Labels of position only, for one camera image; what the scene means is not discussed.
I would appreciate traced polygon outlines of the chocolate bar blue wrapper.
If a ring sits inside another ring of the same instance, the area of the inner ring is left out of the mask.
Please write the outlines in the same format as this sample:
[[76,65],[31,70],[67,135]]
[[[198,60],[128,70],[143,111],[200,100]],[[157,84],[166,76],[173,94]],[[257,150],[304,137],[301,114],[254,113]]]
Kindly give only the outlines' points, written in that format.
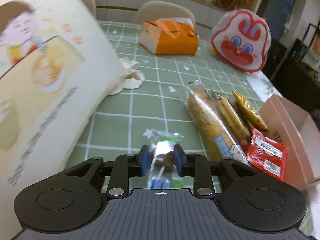
[[156,129],[147,129],[143,135],[151,144],[148,188],[161,190],[184,188],[184,182],[178,175],[174,161],[174,146],[181,143],[184,136]]

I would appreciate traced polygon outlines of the long biscuit pack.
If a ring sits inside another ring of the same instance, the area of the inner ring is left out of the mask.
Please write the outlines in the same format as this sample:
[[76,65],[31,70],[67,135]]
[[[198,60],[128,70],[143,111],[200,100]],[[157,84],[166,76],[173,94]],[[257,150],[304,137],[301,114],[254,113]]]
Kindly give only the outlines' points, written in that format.
[[235,159],[243,164],[249,162],[232,131],[223,121],[212,98],[199,81],[186,86],[187,110],[200,131],[205,146],[215,160]]

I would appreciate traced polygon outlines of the thin biscuit stick pack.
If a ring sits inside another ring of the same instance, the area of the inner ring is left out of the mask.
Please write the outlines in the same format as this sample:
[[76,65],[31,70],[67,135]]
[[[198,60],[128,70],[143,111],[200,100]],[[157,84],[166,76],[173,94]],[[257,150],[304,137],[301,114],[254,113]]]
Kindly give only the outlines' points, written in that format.
[[234,109],[233,105],[225,97],[217,95],[212,86],[210,86],[210,90],[212,91],[212,97],[215,99],[220,113],[226,120],[235,137],[240,142],[248,142],[251,138],[251,134],[243,120]]

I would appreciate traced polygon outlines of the red snack packet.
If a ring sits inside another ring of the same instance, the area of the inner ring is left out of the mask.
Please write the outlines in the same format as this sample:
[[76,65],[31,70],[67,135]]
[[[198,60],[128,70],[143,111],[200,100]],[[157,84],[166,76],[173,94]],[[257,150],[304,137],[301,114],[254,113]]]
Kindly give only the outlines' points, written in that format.
[[288,148],[268,137],[256,128],[251,129],[252,139],[247,151],[251,165],[272,177],[284,180]]

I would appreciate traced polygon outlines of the green grid tablecloth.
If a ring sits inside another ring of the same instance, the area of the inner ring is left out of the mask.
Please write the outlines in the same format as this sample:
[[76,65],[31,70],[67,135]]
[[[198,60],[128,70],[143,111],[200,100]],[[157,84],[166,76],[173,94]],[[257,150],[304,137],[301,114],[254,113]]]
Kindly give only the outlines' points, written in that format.
[[119,57],[140,64],[145,80],[133,90],[106,97],[90,118],[67,161],[67,167],[101,156],[105,161],[136,154],[149,144],[152,129],[180,133],[187,152],[208,155],[208,150],[184,103],[180,90],[198,80],[204,87],[231,98],[232,91],[244,94],[260,108],[276,89],[263,73],[246,75],[211,54],[209,44],[200,42],[195,56],[155,56],[139,44],[140,26],[100,21],[99,25]]

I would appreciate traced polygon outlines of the yellow snack sachet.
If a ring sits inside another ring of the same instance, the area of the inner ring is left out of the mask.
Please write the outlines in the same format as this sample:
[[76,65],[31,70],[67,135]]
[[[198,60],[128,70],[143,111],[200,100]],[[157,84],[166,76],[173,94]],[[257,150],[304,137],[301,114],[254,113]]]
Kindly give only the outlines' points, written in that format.
[[232,91],[236,104],[243,113],[243,116],[259,131],[267,131],[268,127],[260,116],[258,111],[253,107],[251,102],[241,93]]

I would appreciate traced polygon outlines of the pink open storage box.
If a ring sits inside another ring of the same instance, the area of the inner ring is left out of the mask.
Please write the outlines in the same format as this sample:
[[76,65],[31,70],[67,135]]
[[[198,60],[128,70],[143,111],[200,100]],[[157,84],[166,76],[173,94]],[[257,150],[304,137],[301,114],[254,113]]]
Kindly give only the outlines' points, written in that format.
[[319,184],[319,130],[311,115],[273,94],[259,109],[267,136],[289,150],[284,181],[300,190]]

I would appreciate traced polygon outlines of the cream cartoon canvas bag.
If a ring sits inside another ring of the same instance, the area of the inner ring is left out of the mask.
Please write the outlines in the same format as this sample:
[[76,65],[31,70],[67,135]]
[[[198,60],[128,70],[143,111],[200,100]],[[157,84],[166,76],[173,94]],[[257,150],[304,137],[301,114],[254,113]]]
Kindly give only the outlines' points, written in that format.
[[21,229],[17,194],[63,170],[99,103],[138,77],[81,0],[1,0],[1,239]]

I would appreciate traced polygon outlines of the orange tissue box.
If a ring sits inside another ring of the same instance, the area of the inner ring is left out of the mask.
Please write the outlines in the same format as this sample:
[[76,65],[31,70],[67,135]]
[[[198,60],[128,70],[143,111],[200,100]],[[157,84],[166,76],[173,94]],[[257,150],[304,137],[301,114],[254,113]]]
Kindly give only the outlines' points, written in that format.
[[143,22],[139,43],[153,55],[195,55],[199,38],[190,18]]

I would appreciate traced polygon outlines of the red white rabbit bag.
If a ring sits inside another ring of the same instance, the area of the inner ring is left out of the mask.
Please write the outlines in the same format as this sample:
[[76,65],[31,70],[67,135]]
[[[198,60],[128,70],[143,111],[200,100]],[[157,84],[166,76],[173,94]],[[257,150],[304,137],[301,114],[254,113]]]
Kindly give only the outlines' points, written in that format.
[[225,13],[210,39],[215,54],[241,72],[263,69],[271,46],[271,31],[266,21],[247,9]]

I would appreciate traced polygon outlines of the beige dining chair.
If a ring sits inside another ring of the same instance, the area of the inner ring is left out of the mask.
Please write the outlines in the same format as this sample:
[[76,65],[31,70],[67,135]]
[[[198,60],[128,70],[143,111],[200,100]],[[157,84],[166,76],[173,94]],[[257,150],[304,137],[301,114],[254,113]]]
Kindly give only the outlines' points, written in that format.
[[195,16],[189,9],[165,1],[144,3],[136,12],[133,23],[142,24],[144,21],[156,21],[161,18],[188,18],[193,26],[196,25]]
[[89,12],[93,15],[94,18],[97,17],[97,7],[95,0],[81,0],[82,3],[87,7]]

